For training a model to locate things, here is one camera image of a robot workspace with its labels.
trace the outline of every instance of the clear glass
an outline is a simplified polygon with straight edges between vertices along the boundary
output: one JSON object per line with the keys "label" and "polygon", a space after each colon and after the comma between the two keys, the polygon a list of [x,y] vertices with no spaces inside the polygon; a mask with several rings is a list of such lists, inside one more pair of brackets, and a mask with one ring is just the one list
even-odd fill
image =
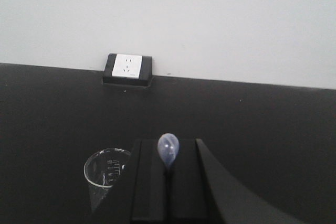
{"label": "clear glass", "polygon": [[89,182],[91,210],[94,211],[116,183],[131,153],[118,148],[98,151],[84,165],[84,176]]}

